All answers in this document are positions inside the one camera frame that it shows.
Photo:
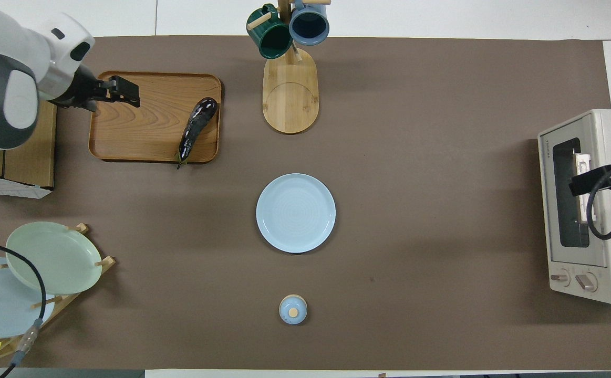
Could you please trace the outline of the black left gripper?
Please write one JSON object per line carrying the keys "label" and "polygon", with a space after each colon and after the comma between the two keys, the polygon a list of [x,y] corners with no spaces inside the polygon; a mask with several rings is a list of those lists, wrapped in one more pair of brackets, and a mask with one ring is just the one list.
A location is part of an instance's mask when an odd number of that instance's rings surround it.
{"label": "black left gripper", "polygon": [[77,77],[77,108],[94,112],[97,110],[96,101],[123,103],[139,108],[139,86],[119,75],[111,76],[108,81],[94,76]]}

